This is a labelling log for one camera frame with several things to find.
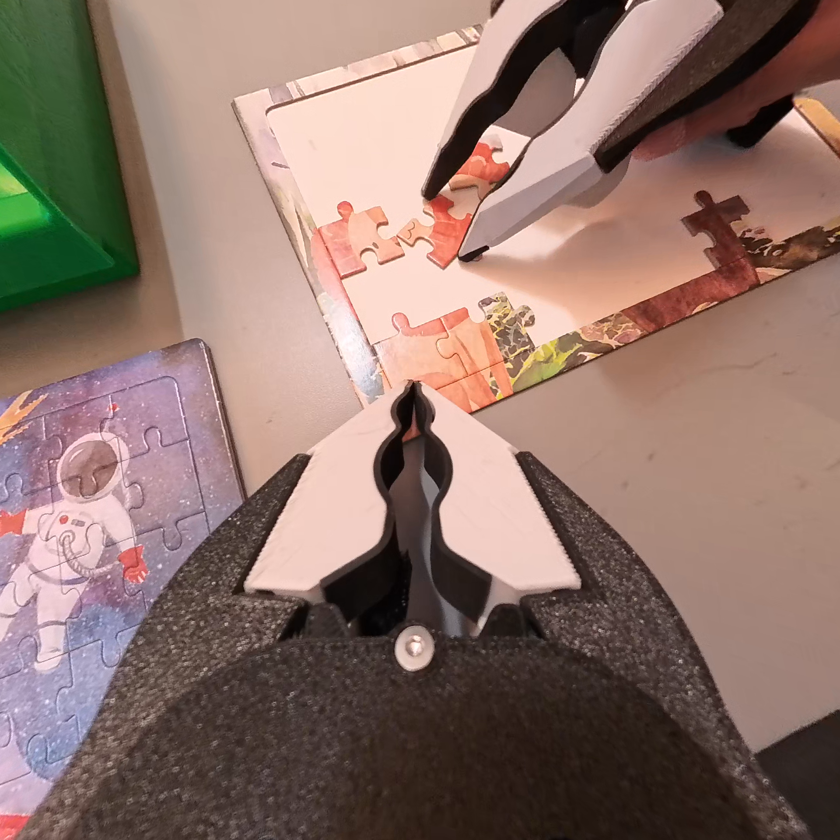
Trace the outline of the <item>orange puzzle piece tan tab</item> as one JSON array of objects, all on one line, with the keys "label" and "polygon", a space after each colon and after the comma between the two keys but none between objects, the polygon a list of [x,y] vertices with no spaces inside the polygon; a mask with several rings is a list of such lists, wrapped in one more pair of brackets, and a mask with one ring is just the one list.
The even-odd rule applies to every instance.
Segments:
[{"label": "orange puzzle piece tan tab", "polygon": [[472,213],[462,217],[453,216],[450,211],[455,202],[443,194],[424,203],[423,211],[434,217],[431,225],[422,224],[413,218],[401,228],[397,237],[406,245],[414,246],[423,240],[432,246],[427,258],[438,268],[445,269],[457,257],[459,248],[466,236],[472,219]]}]

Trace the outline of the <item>green plastic bin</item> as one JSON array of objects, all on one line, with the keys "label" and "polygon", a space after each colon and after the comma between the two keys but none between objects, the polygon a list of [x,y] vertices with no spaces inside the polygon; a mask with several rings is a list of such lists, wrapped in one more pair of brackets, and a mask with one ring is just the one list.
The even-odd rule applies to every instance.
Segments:
[{"label": "green plastic bin", "polygon": [[139,260],[84,1],[1,2],[1,310]]}]

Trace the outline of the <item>orange puzzle piece grey top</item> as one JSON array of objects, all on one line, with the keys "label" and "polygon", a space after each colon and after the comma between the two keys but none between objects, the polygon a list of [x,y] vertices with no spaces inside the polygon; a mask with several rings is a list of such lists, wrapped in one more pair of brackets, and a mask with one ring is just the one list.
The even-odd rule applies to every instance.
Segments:
[{"label": "orange puzzle piece grey top", "polygon": [[503,179],[510,169],[509,163],[498,162],[494,153],[501,152],[503,143],[495,133],[485,134],[476,144],[470,157],[448,181],[452,191],[477,189],[478,200],[482,201],[492,187]]}]

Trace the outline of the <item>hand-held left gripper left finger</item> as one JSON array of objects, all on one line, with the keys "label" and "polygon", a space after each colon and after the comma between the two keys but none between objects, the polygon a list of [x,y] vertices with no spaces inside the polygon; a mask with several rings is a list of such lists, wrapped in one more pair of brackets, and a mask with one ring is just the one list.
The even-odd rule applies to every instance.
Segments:
[{"label": "hand-held left gripper left finger", "polygon": [[359,617],[400,571],[390,488],[404,467],[414,383],[405,382],[308,452],[309,460],[256,562],[247,593],[329,602]]}]

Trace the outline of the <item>green black puzzle piece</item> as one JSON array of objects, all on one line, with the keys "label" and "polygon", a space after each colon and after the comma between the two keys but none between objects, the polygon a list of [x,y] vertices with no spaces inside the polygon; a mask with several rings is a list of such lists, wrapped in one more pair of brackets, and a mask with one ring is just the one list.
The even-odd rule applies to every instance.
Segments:
[{"label": "green black puzzle piece", "polygon": [[528,333],[528,328],[536,321],[533,310],[529,306],[514,308],[502,292],[479,300],[478,305],[493,332],[507,372],[514,380],[535,351]]}]

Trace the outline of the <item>orange puzzle piece black dot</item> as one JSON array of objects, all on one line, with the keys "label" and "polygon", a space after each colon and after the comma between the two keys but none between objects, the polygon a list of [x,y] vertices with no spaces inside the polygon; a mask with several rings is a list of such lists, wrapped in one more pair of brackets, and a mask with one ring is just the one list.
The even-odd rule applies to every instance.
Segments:
[{"label": "orange puzzle piece black dot", "polygon": [[340,220],[318,230],[342,280],[366,270],[362,260],[366,251],[376,256],[379,265],[404,257],[403,246],[396,236],[379,235],[379,226],[389,223],[381,206],[357,213],[350,202],[343,201],[337,205],[337,211]]}]

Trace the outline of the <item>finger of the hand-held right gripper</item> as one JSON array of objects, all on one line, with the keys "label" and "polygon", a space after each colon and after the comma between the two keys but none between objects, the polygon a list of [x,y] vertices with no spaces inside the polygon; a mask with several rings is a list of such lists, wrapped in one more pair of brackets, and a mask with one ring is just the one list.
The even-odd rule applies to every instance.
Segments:
[{"label": "finger of the hand-held right gripper", "polygon": [[606,39],[569,109],[479,205],[458,257],[495,247],[603,178],[595,148],[723,16],[715,1],[650,1]]},{"label": "finger of the hand-held right gripper", "polygon": [[495,2],[458,93],[423,198],[435,197],[488,130],[532,138],[572,103],[618,21],[614,1]]}]

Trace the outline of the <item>jigsaw puzzle frame board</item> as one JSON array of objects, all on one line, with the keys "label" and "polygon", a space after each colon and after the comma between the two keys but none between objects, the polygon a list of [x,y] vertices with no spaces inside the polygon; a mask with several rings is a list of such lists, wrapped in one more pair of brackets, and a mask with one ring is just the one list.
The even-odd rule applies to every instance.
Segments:
[{"label": "jigsaw puzzle frame board", "polygon": [[[634,161],[601,203],[562,206],[474,262],[440,269],[428,242],[399,239],[404,257],[379,265],[366,251],[366,270],[342,280],[319,231],[340,220],[340,202],[382,207],[383,238],[413,218],[433,223],[419,189],[480,33],[458,29],[234,101],[363,404],[391,387],[373,344],[396,334],[398,312],[415,328],[461,308],[485,320],[479,300],[500,292],[529,306],[535,351],[514,393],[838,253],[838,112],[811,92],[750,150],[709,140]],[[714,269],[710,238],[686,230],[700,191],[749,206],[731,225],[746,258]],[[438,390],[466,411],[505,398],[488,371]]]}]

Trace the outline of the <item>orange striped puzzle piece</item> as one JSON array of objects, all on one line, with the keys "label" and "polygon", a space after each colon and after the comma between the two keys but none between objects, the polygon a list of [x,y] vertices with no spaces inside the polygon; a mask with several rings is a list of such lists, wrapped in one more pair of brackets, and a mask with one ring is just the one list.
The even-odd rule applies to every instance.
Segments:
[{"label": "orange striped puzzle piece", "polygon": [[446,358],[458,357],[467,375],[492,374],[501,397],[513,394],[511,378],[488,321],[473,320],[467,308],[445,314],[441,321],[447,335],[437,341],[437,351]]}]

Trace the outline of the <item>grey desk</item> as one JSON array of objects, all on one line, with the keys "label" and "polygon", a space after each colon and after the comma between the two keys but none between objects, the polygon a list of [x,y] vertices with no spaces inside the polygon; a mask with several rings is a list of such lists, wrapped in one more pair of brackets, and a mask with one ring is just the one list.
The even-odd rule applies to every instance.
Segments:
[{"label": "grey desk", "polygon": [[[90,2],[139,278],[2,314],[2,396],[198,337],[248,493],[360,410],[232,109],[488,2]],[[479,414],[629,541],[759,750],[838,708],[838,267]]]}]

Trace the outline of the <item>person's right hand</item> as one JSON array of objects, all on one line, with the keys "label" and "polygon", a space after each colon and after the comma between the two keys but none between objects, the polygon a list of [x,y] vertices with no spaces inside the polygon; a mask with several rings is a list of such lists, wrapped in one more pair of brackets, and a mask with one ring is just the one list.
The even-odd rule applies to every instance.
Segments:
[{"label": "person's right hand", "polygon": [[801,32],[765,66],[699,110],[650,134],[633,157],[653,161],[748,123],[762,108],[839,78],[839,2],[821,1]]}]

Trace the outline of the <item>black dotted mat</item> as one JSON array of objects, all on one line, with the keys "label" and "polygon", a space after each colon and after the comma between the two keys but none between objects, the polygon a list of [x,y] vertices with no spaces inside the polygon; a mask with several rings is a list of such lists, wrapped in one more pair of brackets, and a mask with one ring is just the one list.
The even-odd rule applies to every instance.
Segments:
[{"label": "black dotted mat", "polygon": [[756,754],[815,839],[839,838],[839,711]]}]

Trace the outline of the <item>purple astronaut space puzzle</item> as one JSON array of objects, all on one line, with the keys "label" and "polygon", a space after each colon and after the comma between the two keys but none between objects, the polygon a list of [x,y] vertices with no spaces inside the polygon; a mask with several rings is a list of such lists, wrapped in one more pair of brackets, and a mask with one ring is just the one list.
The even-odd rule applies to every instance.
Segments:
[{"label": "purple astronaut space puzzle", "polygon": [[158,594],[244,498],[204,341],[2,400],[2,838],[66,768]]}]

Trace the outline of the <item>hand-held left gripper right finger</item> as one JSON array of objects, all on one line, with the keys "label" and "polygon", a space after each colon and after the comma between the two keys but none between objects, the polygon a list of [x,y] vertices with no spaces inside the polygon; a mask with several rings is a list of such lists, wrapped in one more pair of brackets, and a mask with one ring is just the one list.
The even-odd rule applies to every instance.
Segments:
[{"label": "hand-held left gripper right finger", "polygon": [[581,588],[518,451],[425,384],[415,384],[437,592],[470,621],[523,596]]}]

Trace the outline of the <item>brown puzzle piece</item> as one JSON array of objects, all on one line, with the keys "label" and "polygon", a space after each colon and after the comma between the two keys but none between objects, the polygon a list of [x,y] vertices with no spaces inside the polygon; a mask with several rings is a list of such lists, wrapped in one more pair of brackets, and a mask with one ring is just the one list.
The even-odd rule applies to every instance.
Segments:
[{"label": "brown puzzle piece", "polygon": [[731,263],[744,259],[747,251],[732,224],[749,214],[749,206],[739,195],[716,202],[706,191],[694,195],[700,209],[680,219],[691,236],[707,235],[712,242],[705,253],[714,267],[722,269]]}]

